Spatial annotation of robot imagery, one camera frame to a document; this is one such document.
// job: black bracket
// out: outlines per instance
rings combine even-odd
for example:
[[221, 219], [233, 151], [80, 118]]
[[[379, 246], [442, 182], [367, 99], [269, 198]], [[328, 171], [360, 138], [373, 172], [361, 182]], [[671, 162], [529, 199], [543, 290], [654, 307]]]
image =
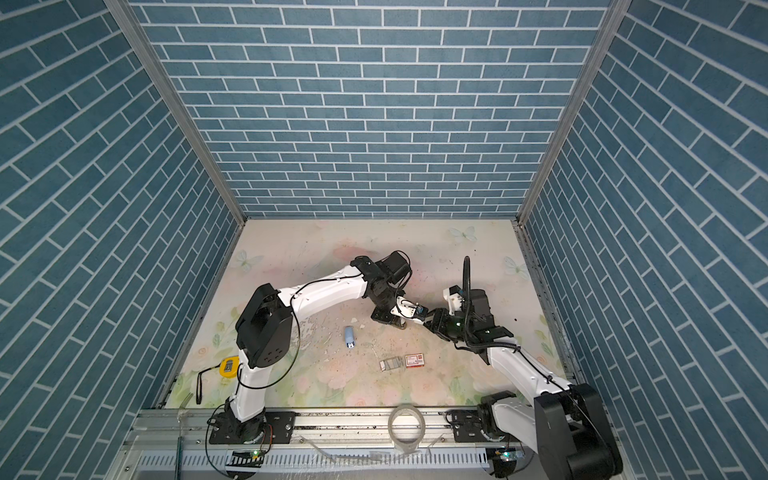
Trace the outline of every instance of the black bracket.
[[487, 442], [482, 434], [482, 425], [475, 409], [454, 409], [445, 412], [453, 432], [453, 441], [457, 443]]
[[266, 424], [272, 426], [272, 444], [290, 443], [293, 435], [293, 424], [296, 422], [296, 412], [266, 412]]
[[388, 310], [384, 310], [383, 308], [379, 307], [373, 309], [373, 313], [371, 313], [371, 320], [383, 323], [384, 325], [396, 326], [401, 330], [405, 329], [407, 325], [405, 319], [402, 317], [392, 315]]
[[227, 402], [223, 412], [208, 419], [211, 427], [208, 442], [211, 445], [268, 445], [269, 441], [263, 435], [269, 435], [271, 426], [273, 445], [290, 443], [295, 421], [296, 413], [286, 410], [262, 412], [250, 420], [240, 422]]

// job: yellow tape measure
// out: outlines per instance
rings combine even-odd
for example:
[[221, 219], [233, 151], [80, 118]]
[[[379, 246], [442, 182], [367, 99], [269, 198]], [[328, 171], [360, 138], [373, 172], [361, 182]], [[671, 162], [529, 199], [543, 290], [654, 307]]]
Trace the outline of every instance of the yellow tape measure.
[[240, 364], [239, 356], [229, 356], [221, 361], [219, 374], [225, 379], [233, 379], [237, 375], [237, 367]]

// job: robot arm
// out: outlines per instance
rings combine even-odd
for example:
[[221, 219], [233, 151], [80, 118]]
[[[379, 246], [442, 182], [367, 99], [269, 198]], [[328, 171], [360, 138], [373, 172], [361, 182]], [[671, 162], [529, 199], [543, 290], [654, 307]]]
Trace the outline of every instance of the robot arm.
[[551, 480], [602, 479], [621, 472], [600, 396], [587, 384], [572, 385], [556, 376], [505, 327], [495, 325], [485, 291], [470, 287], [468, 257], [463, 289], [444, 292], [448, 309], [428, 311], [404, 298], [412, 271], [403, 255], [392, 252], [378, 262], [357, 257], [303, 285], [275, 290], [265, 283], [256, 289], [236, 324], [240, 370], [220, 424], [227, 425], [229, 443], [253, 442], [263, 432], [265, 388], [282, 379], [268, 383], [272, 365], [288, 353], [293, 321], [298, 325], [337, 303], [369, 297], [373, 320], [405, 328], [411, 319], [444, 340], [463, 342], [462, 349], [480, 355], [519, 388], [527, 403], [508, 392], [482, 399], [478, 416], [489, 439], [520, 439], [539, 453]]
[[288, 353], [294, 320], [298, 323], [320, 310], [361, 297], [369, 297], [376, 306], [372, 319], [398, 328], [405, 328], [406, 318], [426, 314], [423, 306], [402, 297], [411, 274], [410, 262], [392, 252], [378, 262], [357, 257], [338, 272], [303, 285], [280, 290], [269, 283], [258, 287], [235, 325], [241, 367], [225, 412], [231, 412], [242, 425], [264, 411], [272, 365]]
[[536, 451], [551, 480], [610, 478], [622, 471], [621, 456], [602, 400], [588, 384], [573, 385], [525, 352], [503, 326], [496, 326], [483, 290], [473, 290], [469, 257], [463, 289], [444, 293], [448, 309], [435, 309], [425, 326], [440, 338], [480, 355], [520, 390], [528, 403], [509, 393], [486, 396], [478, 405], [489, 439], [513, 435]]

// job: white vent grille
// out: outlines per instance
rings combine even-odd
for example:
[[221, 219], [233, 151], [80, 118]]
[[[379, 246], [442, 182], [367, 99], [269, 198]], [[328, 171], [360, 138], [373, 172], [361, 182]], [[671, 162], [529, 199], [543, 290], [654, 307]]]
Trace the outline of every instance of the white vent grille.
[[[326, 449], [330, 455], [343, 455], [335, 461], [319, 454], [313, 449], [287, 449], [272, 451], [264, 457], [260, 468], [234, 467], [229, 470], [256, 471], [265, 473], [283, 472], [338, 472], [342, 470], [376, 469], [391, 470], [400, 468], [487, 468], [488, 459], [485, 450], [476, 447], [446, 447], [420, 449], [417, 453], [403, 456], [394, 449]], [[222, 451], [210, 452], [210, 460], [218, 468], [223, 469], [227, 463], [237, 464], [242, 459], [233, 457], [232, 451], [226, 454]], [[204, 451], [187, 451], [183, 453], [182, 469], [185, 471], [210, 470]], [[142, 453], [138, 468], [140, 470], [167, 471], [173, 470], [176, 462], [176, 452], [171, 450], [145, 450]]]

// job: black cable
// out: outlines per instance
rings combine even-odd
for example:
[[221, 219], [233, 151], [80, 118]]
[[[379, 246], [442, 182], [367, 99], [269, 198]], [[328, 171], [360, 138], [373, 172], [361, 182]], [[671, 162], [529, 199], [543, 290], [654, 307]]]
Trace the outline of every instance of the black cable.
[[213, 370], [217, 368], [219, 365], [211, 366], [205, 370], [201, 370], [197, 373], [197, 384], [195, 385], [194, 390], [194, 401], [196, 404], [200, 405], [203, 402], [203, 374], [209, 370]]
[[453, 348], [455, 348], [457, 350], [466, 350], [467, 352], [475, 353], [475, 351], [473, 349], [469, 349], [469, 348], [467, 348], [465, 346], [458, 346], [458, 345], [456, 345], [456, 342], [453, 342]]
[[610, 448], [608, 448], [608, 443], [605, 441], [605, 439], [603, 438], [603, 435], [600, 433], [598, 428], [594, 426], [594, 423], [589, 418], [589, 416], [587, 416], [586, 412], [584, 412], [584, 410], [582, 410], [581, 407], [578, 405], [578, 402], [576, 401], [576, 399], [574, 399], [573, 396], [571, 395], [569, 395], [568, 398], [571, 399], [571, 401], [574, 403], [578, 411], [581, 412], [581, 417], [587, 422], [589, 422], [590, 425], [592, 425], [592, 429], [594, 430], [595, 433], [598, 434], [598, 438], [600, 439], [601, 442], [603, 442], [603, 446], [605, 446], [605, 448], [608, 450], [608, 456], [611, 458], [611, 474], [613, 475], [613, 472], [616, 469], [616, 461], [614, 460], [613, 452], [611, 451]]
[[286, 375], [288, 375], [288, 372], [290, 372], [290, 370], [293, 368], [293, 364], [296, 363], [296, 359], [299, 358], [299, 351], [301, 350], [301, 325], [299, 324], [299, 317], [296, 316], [296, 311], [293, 309], [293, 300], [296, 298], [296, 295], [298, 295], [299, 292], [301, 292], [302, 290], [304, 290], [308, 286], [312, 285], [313, 283], [330, 282], [330, 281], [344, 280], [344, 279], [348, 279], [348, 278], [357, 278], [358, 276], [361, 276], [361, 275], [362, 275], [362, 272], [358, 273], [357, 275], [335, 276], [333, 278], [321, 278], [321, 279], [318, 279], [318, 280], [312, 280], [311, 282], [305, 283], [304, 285], [302, 285], [293, 295], [290, 296], [290, 301], [288, 302], [288, 306], [290, 306], [291, 315], [293, 315], [293, 319], [296, 320], [296, 331], [297, 331], [298, 336], [299, 336], [299, 345], [296, 347], [296, 355], [293, 356], [293, 360], [291, 360], [291, 363], [288, 366], [288, 370], [286, 370], [285, 373], [282, 374], [282, 376], [280, 378], [278, 378], [274, 382], [270, 383], [269, 385], [265, 385], [265, 386], [250, 386], [250, 385], [246, 385], [245, 383], [243, 383], [243, 381], [240, 379], [240, 371], [241, 371], [241, 369], [238, 368], [237, 369], [237, 384], [242, 386], [243, 388], [249, 389], [249, 390], [268, 389], [271, 386], [274, 386], [275, 384], [277, 384], [280, 380], [286, 378]]
[[538, 372], [538, 374], [539, 374], [539, 375], [541, 375], [541, 376], [543, 376], [544, 378], [546, 378], [546, 379], [547, 379], [547, 383], [551, 383], [552, 385], [554, 385], [554, 386], [558, 387], [560, 390], [562, 390], [563, 392], [565, 392], [565, 389], [564, 389], [563, 387], [559, 386], [559, 385], [558, 385], [558, 383], [557, 383], [557, 382], [555, 382], [555, 381], [552, 379], [552, 375], [545, 375], [545, 374], [544, 374], [544, 373], [543, 373], [541, 370], [539, 370], [539, 369], [536, 367], [536, 365], [534, 365], [534, 364], [533, 364], [533, 362], [532, 362], [530, 359], [528, 359], [528, 357], [527, 357], [527, 356], [523, 355], [523, 352], [522, 352], [522, 348], [520, 348], [519, 346], [518, 346], [518, 349], [517, 349], [517, 353], [519, 353], [519, 354], [520, 354], [520, 356], [522, 356], [522, 357], [525, 359], [525, 361], [526, 361], [526, 362], [528, 362], [528, 364], [529, 364], [529, 365], [530, 365], [530, 366], [531, 366], [531, 367], [532, 367], [534, 370], [536, 370], [536, 371]]
[[448, 420], [448, 412], [444, 413], [442, 415], [442, 418], [445, 420], [445, 423], [450, 425], [452, 428], [455, 428], [456, 425], [462, 425], [463, 422], [457, 422], [455, 420]]
[[469, 255], [464, 257], [464, 268], [462, 269], [462, 292], [464, 293], [464, 343], [467, 346], [473, 346], [472, 341], [469, 339], [469, 312], [472, 310], [472, 296], [470, 290], [472, 289], [472, 278], [469, 271]]
[[225, 477], [227, 477], [227, 478], [232, 478], [232, 477], [230, 477], [229, 475], [227, 475], [226, 473], [224, 473], [224, 472], [222, 472], [221, 470], [219, 470], [218, 468], [216, 468], [216, 466], [214, 465], [214, 463], [213, 463], [213, 462], [210, 460], [210, 456], [208, 455], [208, 430], [210, 429], [210, 421], [214, 419], [214, 415], [216, 415], [216, 411], [217, 411], [218, 409], [220, 409], [221, 407], [223, 407], [224, 405], [225, 405], [225, 404], [224, 404], [224, 403], [222, 403], [221, 405], [219, 405], [218, 407], [216, 407], [216, 408], [214, 409], [214, 412], [210, 414], [210, 418], [209, 418], [209, 419], [208, 419], [208, 421], [206, 422], [206, 426], [205, 426], [205, 446], [204, 446], [204, 447], [205, 447], [205, 459], [208, 461], [208, 463], [210, 464], [211, 468], [213, 468], [214, 470], [216, 470], [216, 471], [217, 471], [217, 472], [219, 472], [221, 475], [223, 475], [223, 476], [225, 476]]
[[269, 426], [270, 427], [270, 444], [266, 447], [266, 450], [262, 450], [261, 449], [262, 445], [264, 445], [264, 439], [266, 438], [266, 428], [265, 428], [264, 429], [264, 437], [261, 438], [261, 445], [259, 445], [259, 451], [260, 451], [261, 455], [266, 455], [267, 453], [272, 451], [272, 437], [274, 437], [274, 435], [275, 435], [274, 429], [272, 428], [272, 424], [266, 423], [265, 426]]

